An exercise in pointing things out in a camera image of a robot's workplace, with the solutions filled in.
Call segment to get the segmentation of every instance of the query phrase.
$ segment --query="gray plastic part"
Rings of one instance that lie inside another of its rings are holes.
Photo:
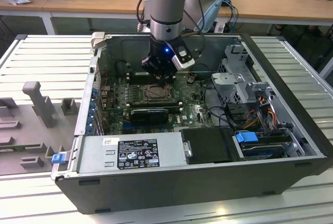
[[[36,147],[26,147],[25,151],[28,153],[41,153],[46,152],[46,145],[41,143],[39,146]]]
[[[48,146],[46,149],[46,154],[45,154],[45,158],[51,162],[53,155],[55,154],[54,150],[52,149],[51,146]]]
[[[0,106],[0,118],[1,117],[13,117],[7,106]]]
[[[18,108],[13,98],[0,98],[0,106],[7,106],[9,109]]]
[[[77,115],[78,107],[76,106],[74,98],[64,98],[61,102],[61,109],[63,115]]]
[[[28,37],[27,34],[18,34],[18,35],[16,35],[15,39],[20,41],[20,40],[24,40],[27,37]]]
[[[13,137],[0,137],[0,146],[12,145],[14,141],[15,139]]]
[[[40,92],[41,84],[38,81],[35,82],[25,82],[23,86],[23,93],[27,94],[35,106],[35,110],[41,116],[43,123],[46,128],[52,128],[54,125],[54,119],[52,113],[48,111],[46,103]]]
[[[0,122],[0,130],[3,129],[18,129],[21,127],[19,121],[4,121]]]
[[[44,162],[39,156],[22,157],[21,160],[20,165],[23,168],[41,168],[44,166]]]
[[[63,152],[63,151],[65,151],[65,149],[62,145],[60,145],[58,153]]]
[[[46,104],[47,111],[50,112],[51,114],[53,114],[53,112],[54,112],[54,106],[53,106],[53,104],[51,102],[50,97],[49,96],[45,96],[45,97],[43,97],[43,99],[44,99],[44,102]],[[34,110],[34,112],[36,113],[36,115],[39,116],[39,113],[37,112],[36,107],[32,106],[32,109]]]

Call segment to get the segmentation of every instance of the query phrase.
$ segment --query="blue latch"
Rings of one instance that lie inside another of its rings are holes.
[[[94,108],[96,108],[96,103],[94,103],[94,102],[90,102],[90,104],[89,104],[89,108],[90,108],[90,109],[94,109]]]
[[[258,137],[254,132],[240,132],[236,138],[238,142],[258,142]]]
[[[87,123],[92,124],[93,123],[93,118],[92,117],[87,117]]]
[[[56,163],[66,163],[66,154],[54,154],[52,156],[52,163],[56,164]]]

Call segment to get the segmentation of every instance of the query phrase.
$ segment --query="power supply label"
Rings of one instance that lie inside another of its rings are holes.
[[[118,142],[118,169],[159,167],[157,140]]]

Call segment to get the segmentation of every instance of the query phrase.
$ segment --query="wooden table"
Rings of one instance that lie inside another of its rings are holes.
[[[48,34],[56,34],[52,17],[135,19],[138,0],[32,0],[13,6],[0,2],[0,15],[39,16]],[[333,2],[327,0],[232,0],[238,22],[331,25]],[[230,9],[221,8],[218,21],[225,22]]]
[[[239,11],[238,22],[331,25],[333,2],[328,0],[232,0]],[[222,8],[219,17],[230,16]]]

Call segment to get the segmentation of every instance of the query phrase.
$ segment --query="black cable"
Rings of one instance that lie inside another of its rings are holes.
[[[225,120],[225,119],[219,117],[218,115],[216,115],[215,113],[213,113],[213,112],[210,111],[210,109],[213,109],[214,107],[211,107],[211,108],[208,108],[208,107],[207,107],[207,104],[206,104],[206,92],[207,92],[208,84],[209,84],[210,81],[211,81],[211,80],[209,80],[209,81],[207,82],[207,84],[206,84],[206,88],[204,89],[204,92],[203,92],[203,95],[202,95],[203,106],[205,107],[205,109],[206,109],[207,111],[210,112],[211,115],[213,115],[213,116],[217,117],[219,120],[221,119],[221,120],[223,120],[223,121],[225,121],[226,123],[229,124],[229,122],[228,122],[227,120]]]
[[[136,5],[136,18],[137,18],[138,22],[140,22],[141,24],[144,24],[144,21],[141,20],[141,18],[139,17],[139,8],[140,8],[140,5],[141,5],[142,1],[143,0],[139,0],[137,5]]]
[[[214,73],[212,69],[210,69],[206,64],[203,63],[195,63],[194,65],[191,66],[191,68],[188,70],[188,72],[192,72],[192,69],[194,67],[197,67],[199,65],[202,65],[203,67],[206,67],[211,73]]]
[[[204,29],[204,14],[203,14],[203,10],[202,10],[202,4],[201,4],[201,0],[198,0],[199,2],[199,6],[200,6],[200,11],[201,11],[201,16],[202,16],[202,28],[200,29],[201,31]]]
[[[7,24],[4,22],[3,19],[0,18],[0,21],[2,22],[3,25],[5,25],[5,27],[11,32],[11,34],[16,37],[16,34],[7,26]]]
[[[238,16],[239,16],[238,9],[237,9],[237,7],[235,7],[235,6],[233,5],[232,0],[229,0],[229,3],[230,3],[230,5],[231,5],[231,6],[235,9],[235,11],[236,11],[236,20],[235,20],[235,25],[236,25],[237,20],[238,20]],[[231,20],[233,19],[234,11],[233,11],[233,9],[232,9],[231,7],[229,7],[229,8],[230,8],[230,10],[231,10],[231,15],[230,15],[230,18],[229,18],[229,20],[227,21],[226,25],[227,25],[228,28],[230,29],[229,24],[230,24]]]
[[[199,50],[199,53],[201,54],[206,46],[206,39],[204,37],[204,34],[202,33],[200,27],[197,25],[197,23],[194,21],[194,19],[188,14],[188,12],[185,9],[184,9],[184,13],[192,21],[192,23],[196,26],[196,28],[198,29],[198,31],[202,37],[202,48],[201,48],[201,50]]]

